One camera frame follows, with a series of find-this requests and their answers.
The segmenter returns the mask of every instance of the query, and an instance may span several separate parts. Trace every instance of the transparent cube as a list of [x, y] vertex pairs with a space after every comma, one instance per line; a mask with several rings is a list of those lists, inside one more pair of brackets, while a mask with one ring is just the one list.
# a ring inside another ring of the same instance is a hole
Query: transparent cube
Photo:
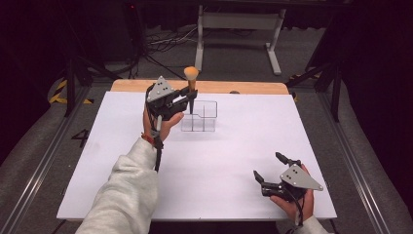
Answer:
[[195, 100], [194, 111], [190, 114], [189, 106], [183, 112], [182, 132], [215, 132], [217, 102], [213, 100]]

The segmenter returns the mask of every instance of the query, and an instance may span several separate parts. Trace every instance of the white sheet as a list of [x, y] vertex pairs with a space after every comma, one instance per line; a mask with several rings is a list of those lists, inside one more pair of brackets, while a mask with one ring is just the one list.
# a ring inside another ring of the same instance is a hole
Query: white sheet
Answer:
[[[336, 217], [295, 103], [288, 95], [199, 94], [218, 102], [215, 132], [181, 132], [164, 142], [155, 220], [264, 220], [286, 215], [263, 197], [253, 170], [280, 182], [287, 169], [275, 156], [300, 159], [323, 187], [315, 215]], [[143, 93], [106, 93], [57, 218], [84, 218], [121, 154], [142, 132]]]

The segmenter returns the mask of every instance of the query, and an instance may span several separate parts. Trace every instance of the person's left hand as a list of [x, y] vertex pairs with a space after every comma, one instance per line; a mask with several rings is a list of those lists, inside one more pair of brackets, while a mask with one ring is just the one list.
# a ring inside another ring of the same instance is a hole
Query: person's left hand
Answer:
[[[302, 165], [302, 169], [307, 174], [310, 174], [309, 171], [307, 170], [306, 166], [304, 166], [304, 164]], [[281, 209], [283, 209], [285, 211], [285, 213], [287, 214], [287, 216], [292, 221], [295, 221], [295, 215], [297, 213], [297, 206], [295, 205], [295, 203], [288, 203], [283, 198], [278, 197], [278, 196], [271, 196], [270, 199], [275, 204], [277, 204]], [[313, 189], [307, 189], [307, 192], [304, 195], [304, 199], [306, 201], [306, 204], [303, 207], [303, 221], [305, 221], [305, 220], [307, 220], [307, 218], [313, 216], [313, 212], [314, 212], [314, 193], [313, 193]], [[300, 204], [300, 206], [303, 206], [303, 199], [300, 199], [298, 201], [298, 203]]]
[[[183, 113], [178, 112], [174, 114], [168, 121], [162, 121], [162, 126], [161, 126], [161, 132], [160, 132], [160, 137], [161, 141], [164, 141], [170, 132], [170, 129], [175, 126], [179, 121], [183, 118]], [[143, 110], [143, 131], [147, 136], [151, 136], [151, 123], [149, 122], [149, 116], [148, 116], [148, 111], [146, 109]]]

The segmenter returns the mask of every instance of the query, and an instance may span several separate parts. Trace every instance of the white sleeve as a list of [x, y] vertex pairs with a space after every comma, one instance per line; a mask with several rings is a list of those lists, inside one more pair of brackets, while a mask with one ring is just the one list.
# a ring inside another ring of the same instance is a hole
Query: white sleeve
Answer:
[[158, 200], [156, 149], [139, 138], [121, 155], [76, 233], [148, 233]]
[[303, 226], [298, 228], [294, 233], [297, 234], [328, 234], [322, 227], [321, 223], [313, 215], [303, 222]]

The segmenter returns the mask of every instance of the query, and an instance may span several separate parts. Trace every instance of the black curtain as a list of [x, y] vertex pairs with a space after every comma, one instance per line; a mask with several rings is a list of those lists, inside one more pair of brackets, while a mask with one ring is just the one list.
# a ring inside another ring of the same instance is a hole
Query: black curtain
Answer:
[[64, 61], [57, 21], [45, 20], [37, 1], [3, 0], [0, 8], [0, 165], [50, 107], [47, 94]]
[[339, 15], [328, 27], [309, 66], [344, 58], [353, 110], [413, 214], [413, 7], [390, 0], [358, 5], [358, 11]]

